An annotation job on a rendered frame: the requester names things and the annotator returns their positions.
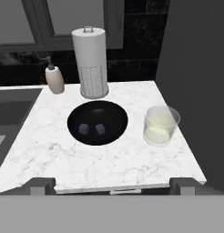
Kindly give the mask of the black ice bowl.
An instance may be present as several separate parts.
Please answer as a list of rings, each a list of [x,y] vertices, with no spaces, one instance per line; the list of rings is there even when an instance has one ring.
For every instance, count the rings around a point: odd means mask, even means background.
[[[76,107],[67,118],[67,128],[77,141],[90,146],[103,146],[119,139],[127,129],[126,110],[113,102],[97,100]],[[87,135],[78,132],[81,124],[89,125]],[[96,125],[103,124],[106,133],[99,135]]]

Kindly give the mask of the clear ice cube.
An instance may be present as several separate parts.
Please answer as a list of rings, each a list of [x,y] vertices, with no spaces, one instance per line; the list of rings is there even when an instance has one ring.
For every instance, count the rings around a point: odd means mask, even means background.
[[[96,131],[99,135],[103,135],[106,133],[106,129],[103,124],[96,125]]]
[[[89,132],[89,125],[88,124],[81,124],[78,128],[78,132],[82,135],[87,135]]]

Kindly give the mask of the glass of lemonade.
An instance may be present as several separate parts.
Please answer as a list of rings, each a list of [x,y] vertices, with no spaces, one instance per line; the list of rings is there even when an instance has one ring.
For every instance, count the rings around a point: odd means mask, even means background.
[[[144,118],[143,138],[154,147],[169,144],[181,120],[179,112],[171,106],[153,106]]]

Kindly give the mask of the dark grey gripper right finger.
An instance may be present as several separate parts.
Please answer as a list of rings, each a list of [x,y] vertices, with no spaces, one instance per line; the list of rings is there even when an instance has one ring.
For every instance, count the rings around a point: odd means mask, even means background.
[[[213,187],[200,184],[192,177],[172,177],[169,180],[171,195],[185,196],[206,196],[206,195],[222,195],[224,192],[218,191]]]

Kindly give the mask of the beige soap dispenser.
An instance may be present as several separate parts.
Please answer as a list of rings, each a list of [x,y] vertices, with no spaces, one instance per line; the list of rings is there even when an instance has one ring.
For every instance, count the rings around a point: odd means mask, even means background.
[[[44,61],[47,61],[45,75],[50,91],[55,95],[62,94],[65,91],[65,83],[60,69],[52,63],[50,56],[45,57]]]

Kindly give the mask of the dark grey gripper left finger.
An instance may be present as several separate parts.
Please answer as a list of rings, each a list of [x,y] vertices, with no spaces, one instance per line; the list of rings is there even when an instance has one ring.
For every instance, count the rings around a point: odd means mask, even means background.
[[[56,179],[54,177],[33,177],[21,187],[15,187],[1,192],[1,195],[31,195],[46,196],[55,195]]]

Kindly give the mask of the grey sink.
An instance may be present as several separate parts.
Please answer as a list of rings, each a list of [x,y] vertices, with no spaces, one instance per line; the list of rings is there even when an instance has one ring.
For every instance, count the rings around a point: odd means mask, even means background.
[[[41,88],[0,90],[0,167],[41,91]]]

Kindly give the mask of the white paper towel roll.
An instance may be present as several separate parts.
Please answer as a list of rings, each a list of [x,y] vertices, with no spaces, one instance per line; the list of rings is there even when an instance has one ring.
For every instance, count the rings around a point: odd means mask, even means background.
[[[80,93],[98,99],[108,94],[106,31],[85,26],[72,32]]]

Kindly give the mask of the grey window frame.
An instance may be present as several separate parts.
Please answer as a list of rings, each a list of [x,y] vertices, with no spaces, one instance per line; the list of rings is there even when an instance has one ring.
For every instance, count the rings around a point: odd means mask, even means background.
[[[0,0],[0,53],[71,50],[71,32],[86,26],[120,49],[124,15],[125,0]]]

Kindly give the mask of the dark grey fridge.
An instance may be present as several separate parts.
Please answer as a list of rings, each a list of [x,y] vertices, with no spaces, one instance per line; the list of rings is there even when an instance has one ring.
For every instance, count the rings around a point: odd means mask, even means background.
[[[224,0],[170,0],[156,83],[208,184],[224,191]]]

